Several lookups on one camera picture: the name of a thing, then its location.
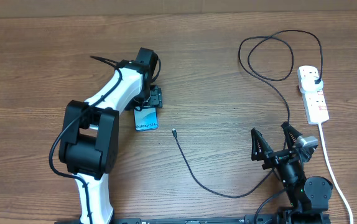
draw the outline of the wooden table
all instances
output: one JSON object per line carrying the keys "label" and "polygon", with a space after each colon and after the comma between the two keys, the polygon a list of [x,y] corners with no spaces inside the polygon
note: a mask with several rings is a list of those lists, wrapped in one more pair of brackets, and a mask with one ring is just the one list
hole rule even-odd
{"label": "wooden table", "polygon": [[[240,217],[282,188],[270,177],[241,199],[219,197],[191,178],[171,129],[200,182],[224,194],[247,192],[266,175],[252,162],[251,135],[258,128],[280,150],[286,109],[273,89],[243,72],[239,43],[247,37],[284,29],[317,35],[323,45],[324,92],[331,119],[323,125],[330,161],[357,223],[357,11],[193,14],[180,16],[61,17],[0,19],[0,223],[52,223],[78,218],[76,184],[56,176],[47,161],[62,127],[64,109],[94,95],[111,69],[89,55],[134,59],[140,47],[162,60],[157,84],[164,108],[159,129],[137,133],[132,112],[119,123],[119,155],[110,173],[116,217]],[[316,41],[308,35],[280,35],[292,46],[295,70],[319,68]],[[243,47],[247,55],[255,41]],[[262,44],[253,67],[268,77],[290,68],[287,47]],[[286,97],[291,124],[318,136],[305,118],[296,73],[274,85]],[[66,171],[55,154],[55,163]],[[321,147],[305,165],[307,176],[330,179]],[[281,195],[263,213],[288,205]],[[347,211],[334,191],[333,223],[347,223]]]}

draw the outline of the white cable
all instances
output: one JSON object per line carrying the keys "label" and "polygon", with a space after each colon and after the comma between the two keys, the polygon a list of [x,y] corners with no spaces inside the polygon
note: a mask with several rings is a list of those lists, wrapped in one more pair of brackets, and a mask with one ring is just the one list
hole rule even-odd
{"label": "white cable", "polygon": [[318,129],[320,130],[323,156],[325,157],[325,162],[327,163],[329,174],[330,174],[330,176],[331,176],[331,178],[333,180],[333,183],[335,184],[335,187],[336,187],[341,199],[343,200],[343,202],[346,205],[346,208],[347,208],[347,211],[348,211],[348,215],[350,216],[350,224],[353,224],[354,223],[354,221],[353,221],[353,212],[351,211],[350,205],[348,204],[345,196],[343,195],[343,192],[340,190],[338,182],[336,181],[335,175],[333,174],[332,168],[330,167],[328,153],[327,153],[327,147],[325,146],[325,138],[323,137],[322,124],[321,123],[318,123]]}

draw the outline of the power strip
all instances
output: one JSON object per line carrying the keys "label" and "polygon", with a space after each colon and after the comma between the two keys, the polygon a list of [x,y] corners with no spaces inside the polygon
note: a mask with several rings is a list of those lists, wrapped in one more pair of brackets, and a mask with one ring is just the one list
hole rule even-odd
{"label": "power strip", "polygon": [[327,102],[323,95],[322,87],[323,82],[315,84],[315,80],[319,78],[317,68],[309,65],[304,65],[299,67],[297,70],[297,77],[299,78],[299,89],[302,92],[305,114],[307,116],[307,122],[309,124],[317,124],[321,136],[321,144],[325,162],[329,170],[329,174],[332,178],[335,187],[346,205],[350,224],[353,224],[353,212],[351,211],[350,205],[348,204],[346,197],[340,190],[338,182],[336,181],[335,175],[333,174],[332,168],[329,163],[327,147],[325,145],[325,138],[323,137],[322,123],[329,120]]}

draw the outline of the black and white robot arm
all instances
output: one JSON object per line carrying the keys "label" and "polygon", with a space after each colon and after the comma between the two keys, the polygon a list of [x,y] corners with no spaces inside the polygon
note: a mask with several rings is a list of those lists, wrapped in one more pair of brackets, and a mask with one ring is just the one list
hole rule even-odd
{"label": "black and white robot arm", "polygon": [[[58,155],[69,172],[87,183],[92,223],[107,224],[113,217],[108,174],[118,154],[119,115],[134,108],[162,107],[162,92],[158,86],[151,85],[158,61],[152,50],[141,48],[135,60],[123,60],[116,64],[119,71],[115,70],[113,78],[98,93],[85,102],[71,101],[66,108],[63,130],[88,110],[63,135]],[[110,95],[94,105],[117,83]],[[97,137],[80,133],[80,129],[88,128],[97,130]],[[85,188],[80,180],[75,180],[82,209],[80,220],[75,223],[88,224],[91,222]]]}

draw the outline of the cable tip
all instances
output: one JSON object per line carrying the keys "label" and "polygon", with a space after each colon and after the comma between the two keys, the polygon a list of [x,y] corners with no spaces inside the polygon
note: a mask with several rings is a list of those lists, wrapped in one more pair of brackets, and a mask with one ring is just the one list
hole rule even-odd
{"label": "cable tip", "polygon": [[173,137],[177,138],[177,132],[176,129],[172,129]]}

